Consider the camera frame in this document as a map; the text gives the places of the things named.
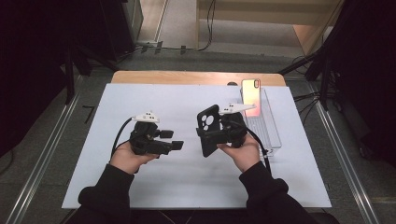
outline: person's right hand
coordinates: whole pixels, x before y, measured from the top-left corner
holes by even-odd
[[[259,143],[250,134],[245,136],[245,143],[239,148],[227,144],[218,144],[218,148],[233,158],[233,162],[242,173],[260,161]]]

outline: person's left hand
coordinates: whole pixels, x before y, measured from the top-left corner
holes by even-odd
[[[130,142],[125,142],[117,147],[110,160],[110,165],[113,165],[122,171],[132,175],[134,174],[141,165],[148,163],[156,158],[157,154],[145,154],[145,155],[135,155],[132,151],[132,146]]]

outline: black curtain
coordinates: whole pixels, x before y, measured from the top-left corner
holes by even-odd
[[[62,1],[0,3],[0,157],[64,88]]]

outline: finger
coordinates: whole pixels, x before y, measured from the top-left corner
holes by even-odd
[[[218,144],[218,148],[221,149],[223,152],[225,152],[225,154],[229,155],[229,156],[233,156],[234,147],[230,147],[227,144]]]
[[[219,149],[230,148],[227,144],[217,144],[216,145]]]

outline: wooden table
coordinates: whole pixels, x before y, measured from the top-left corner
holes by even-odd
[[[240,85],[247,78],[259,78],[263,86],[286,86],[280,74],[184,71],[118,71],[111,83],[227,85],[234,82]]]

